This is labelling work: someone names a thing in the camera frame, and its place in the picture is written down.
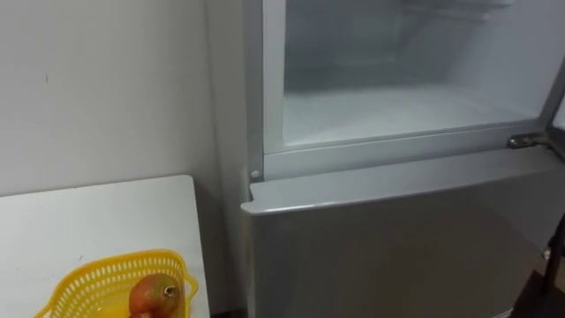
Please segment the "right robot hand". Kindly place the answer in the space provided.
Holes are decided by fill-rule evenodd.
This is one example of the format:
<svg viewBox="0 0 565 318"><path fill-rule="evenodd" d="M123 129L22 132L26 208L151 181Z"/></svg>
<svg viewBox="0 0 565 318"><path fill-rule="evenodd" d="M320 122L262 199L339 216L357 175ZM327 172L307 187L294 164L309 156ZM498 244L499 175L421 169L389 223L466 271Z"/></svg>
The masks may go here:
<svg viewBox="0 0 565 318"><path fill-rule="evenodd" d="M564 218L531 272L509 318L564 318Z"/></svg>

